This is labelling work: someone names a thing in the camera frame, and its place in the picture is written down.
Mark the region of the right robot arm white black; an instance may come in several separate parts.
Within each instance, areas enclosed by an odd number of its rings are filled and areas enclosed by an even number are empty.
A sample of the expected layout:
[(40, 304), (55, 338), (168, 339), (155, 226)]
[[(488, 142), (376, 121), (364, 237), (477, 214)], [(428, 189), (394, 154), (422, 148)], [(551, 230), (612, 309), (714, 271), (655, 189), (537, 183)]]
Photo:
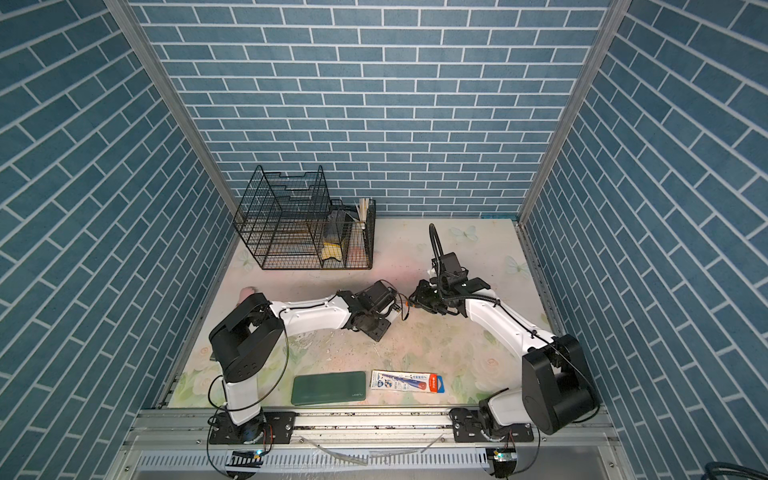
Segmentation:
[(418, 283), (409, 301), (433, 314), (468, 319), (517, 359), (520, 385), (491, 394), (476, 409), (481, 431), (490, 439), (526, 423), (552, 435), (599, 412), (599, 395), (579, 341), (524, 318), (486, 281), (471, 278), (456, 254), (436, 253), (429, 278)]

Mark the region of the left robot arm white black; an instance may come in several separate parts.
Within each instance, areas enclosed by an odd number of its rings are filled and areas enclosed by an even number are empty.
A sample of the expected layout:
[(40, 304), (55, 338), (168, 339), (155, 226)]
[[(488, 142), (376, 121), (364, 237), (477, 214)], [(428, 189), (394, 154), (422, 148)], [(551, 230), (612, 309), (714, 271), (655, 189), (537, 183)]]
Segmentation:
[(208, 339), (221, 368), (224, 403), (209, 420), (214, 444), (271, 444), (274, 428), (262, 403), (275, 390), (259, 390), (259, 372), (273, 350), (284, 343), (282, 370), (290, 359), (292, 336), (320, 330), (361, 332), (380, 341), (396, 316), (405, 317), (405, 302), (397, 290), (379, 280), (359, 291), (297, 302), (270, 301), (260, 292), (244, 295), (240, 303), (210, 331)]

